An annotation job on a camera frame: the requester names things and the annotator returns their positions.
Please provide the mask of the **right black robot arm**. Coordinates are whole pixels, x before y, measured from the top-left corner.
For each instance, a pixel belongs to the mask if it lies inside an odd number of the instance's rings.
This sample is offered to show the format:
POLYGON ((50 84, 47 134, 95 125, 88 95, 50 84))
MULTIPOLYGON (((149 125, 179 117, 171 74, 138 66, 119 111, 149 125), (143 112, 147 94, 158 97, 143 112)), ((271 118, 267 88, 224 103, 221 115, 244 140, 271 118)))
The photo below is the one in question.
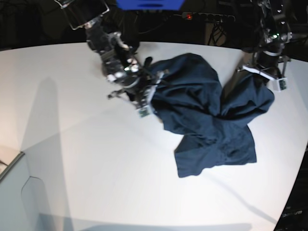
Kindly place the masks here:
POLYGON ((108 99, 123 100, 133 105, 140 117, 155 113, 152 99, 165 71, 153 74, 153 61, 147 57, 141 63, 136 57, 138 44, 124 41, 118 26, 104 20, 111 9, 103 0, 58 0, 73 30, 84 28, 88 47, 102 62, 102 74, 107 81, 120 87, 108 94, 108 99))

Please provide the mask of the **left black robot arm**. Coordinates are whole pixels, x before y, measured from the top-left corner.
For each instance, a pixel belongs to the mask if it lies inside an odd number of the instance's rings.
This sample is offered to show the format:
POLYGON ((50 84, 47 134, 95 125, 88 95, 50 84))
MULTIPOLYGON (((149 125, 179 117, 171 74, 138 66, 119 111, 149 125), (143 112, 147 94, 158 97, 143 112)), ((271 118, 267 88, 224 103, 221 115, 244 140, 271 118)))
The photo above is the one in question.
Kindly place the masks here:
POLYGON ((291 59, 283 54, 285 45, 308 38, 308 25, 295 23, 289 0, 253 0, 259 11, 260 40, 252 51, 252 57, 238 71, 246 71, 271 81, 275 91, 288 89, 285 76, 291 59))

